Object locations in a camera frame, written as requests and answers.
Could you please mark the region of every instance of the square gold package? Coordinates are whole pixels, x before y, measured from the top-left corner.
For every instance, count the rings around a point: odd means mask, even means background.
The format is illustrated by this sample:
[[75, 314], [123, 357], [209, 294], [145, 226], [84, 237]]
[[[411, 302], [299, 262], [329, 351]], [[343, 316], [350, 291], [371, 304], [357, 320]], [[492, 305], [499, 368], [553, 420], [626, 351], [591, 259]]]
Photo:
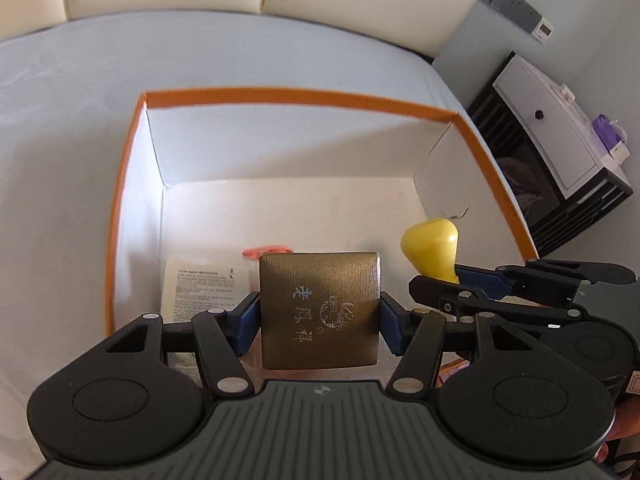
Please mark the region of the square gold package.
[[378, 362], [377, 253], [260, 257], [262, 365], [305, 370]]

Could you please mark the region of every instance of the yellow pear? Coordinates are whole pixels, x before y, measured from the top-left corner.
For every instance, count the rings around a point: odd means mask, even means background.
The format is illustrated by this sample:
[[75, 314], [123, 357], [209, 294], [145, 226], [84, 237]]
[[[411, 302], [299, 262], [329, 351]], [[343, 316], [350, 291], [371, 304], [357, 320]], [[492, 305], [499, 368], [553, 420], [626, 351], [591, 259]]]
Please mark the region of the yellow pear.
[[459, 283], [453, 265], [458, 250], [458, 229], [446, 218], [433, 218], [409, 227], [400, 240], [400, 249], [428, 278]]

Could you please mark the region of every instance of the wall socket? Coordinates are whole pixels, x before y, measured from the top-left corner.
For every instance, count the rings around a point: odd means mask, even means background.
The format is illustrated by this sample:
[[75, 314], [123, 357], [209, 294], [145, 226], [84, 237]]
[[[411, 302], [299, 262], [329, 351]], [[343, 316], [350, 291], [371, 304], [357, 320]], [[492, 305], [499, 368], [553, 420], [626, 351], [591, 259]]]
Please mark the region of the wall socket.
[[525, 0], [481, 0], [505, 18], [511, 20], [527, 34], [531, 34], [542, 20], [542, 14]]

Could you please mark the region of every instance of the orange object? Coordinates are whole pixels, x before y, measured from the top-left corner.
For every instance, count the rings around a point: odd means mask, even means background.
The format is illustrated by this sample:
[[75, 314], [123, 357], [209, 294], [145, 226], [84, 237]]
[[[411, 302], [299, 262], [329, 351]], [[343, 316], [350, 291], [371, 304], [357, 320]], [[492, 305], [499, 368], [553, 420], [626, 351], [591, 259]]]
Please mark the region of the orange object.
[[292, 253], [293, 250], [284, 245], [265, 245], [264, 247], [256, 247], [255, 249], [245, 249], [242, 256], [258, 260], [264, 253]]

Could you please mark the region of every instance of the white bed sheet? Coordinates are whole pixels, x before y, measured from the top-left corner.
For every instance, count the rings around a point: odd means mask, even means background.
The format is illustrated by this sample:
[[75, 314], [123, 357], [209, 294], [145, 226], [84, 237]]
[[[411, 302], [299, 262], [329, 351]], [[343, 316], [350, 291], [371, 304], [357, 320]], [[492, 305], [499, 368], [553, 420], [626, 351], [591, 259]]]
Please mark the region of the white bed sheet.
[[257, 85], [375, 94], [464, 114], [414, 54], [281, 18], [137, 12], [0, 43], [3, 480], [42, 462], [26, 423], [30, 393], [103, 336], [111, 200], [138, 95]]

